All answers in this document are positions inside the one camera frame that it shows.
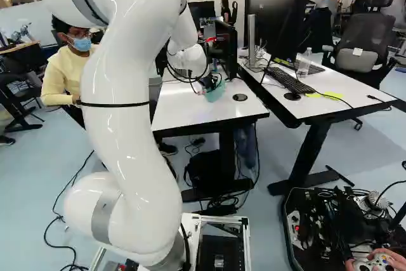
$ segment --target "white game controller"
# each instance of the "white game controller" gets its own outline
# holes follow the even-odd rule
[[[388,259],[391,258],[389,255],[384,253],[377,253],[373,260],[362,261],[356,260],[353,262],[353,267],[355,271],[371,271],[375,266],[378,267],[379,271],[395,271],[395,269],[388,264]]]

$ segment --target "black bag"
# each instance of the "black bag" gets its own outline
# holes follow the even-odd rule
[[[187,183],[187,174],[193,188],[201,192],[215,194],[224,189],[229,181],[221,174],[221,154],[219,150],[201,152],[192,158],[185,167],[183,179]]]

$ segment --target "hand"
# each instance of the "hand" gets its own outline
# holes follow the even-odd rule
[[[354,267],[353,267],[353,262],[354,262],[354,261],[355,261],[354,259],[351,259],[351,260],[347,260],[347,261],[345,262],[345,270],[346,270],[346,271],[356,271],[356,270],[354,269]],[[379,271],[379,269],[378,269],[377,266],[374,266],[374,268],[372,268],[372,271]]]
[[[76,104],[78,99],[80,99],[81,97],[79,95],[72,95],[72,102],[73,104]]]
[[[376,253],[383,253],[389,255],[391,258],[388,259],[388,264],[398,271],[406,271],[406,258],[402,255],[396,254],[389,249],[375,249],[368,255],[368,260],[372,260]]]

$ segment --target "keyboard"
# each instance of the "keyboard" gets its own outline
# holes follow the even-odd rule
[[[299,60],[295,61],[295,62],[294,62],[294,65],[292,65],[292,64],[287,65],[287,64],[284,63],[284,62],[278,62],[278,64],[279,64],[279,65],[282,65],[282,66],[285,66],[285,67],[287,67],[287,68],[289,68],[289,69],[292,69],[293,71],[298,71],[299,65],[300,65],[300,61],[299,61]],[[323,69],[323,68],[321,68],[321,67],[319,67],[319,66],[310,65],[309,73],[308,73],[308,74],[314,74],[314,73],[319,73],[319,72],[323,72],[323,71],[325,71],[325,69]]]
[[[270,67],[266,73],[293,93],[301,94],[316,92],[312,87],[303,84],[278,67]]]

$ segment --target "floor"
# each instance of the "floor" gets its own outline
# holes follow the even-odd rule
[[[382,89],[406,99],[406,74],[392,71]],[[10,134],[17,142],[0,147],[0,270],[56,271],[72,260],[65,249],[51,249],[43,241],[44,229],[54,218],[51,208],[55,197],[80,168],[92,148],[86,134],[64,112],[37,111],[46,120],[40,130]],[[361,131],[350,121],[333,125],[313,168],[321,171],[328,164],[356,183],[358,188],[382,190],[391,182],[406,179],[401,162],[406,160],[404,124],[406,114],[397,109],[363,118]],[[287,262],[282,225],[278,218],[279,197],[271,197],[266,186],[287,178],[308,127],[287,129],[271,114],[258,122],[261,176],[239,215],[251,223],[251,260],[253,270],[290,270]],[[202,150],[216,148],[216,135],[206,135]],[[179,148],[171,157],[178,174],[188,162],[183,147],[189,137],[170,138]],[[97,156],[92,156],[83,174],[103,170]],[[332,183],[329,186],[342,185]],[[186,188],[183,181],[180,189]],[[406,198],[406,188],[399,185],[387,196],[399,209]],[[199,204],[185,204],[184,211],[199,209]],[[57,205],[62,213],[62,202]],[[65,231],[57,223],[48,235],[51,243],[74,246],[78,262],[88,266],[98,246],[94,241]],[[122,258],[112,253],[107,260]]]

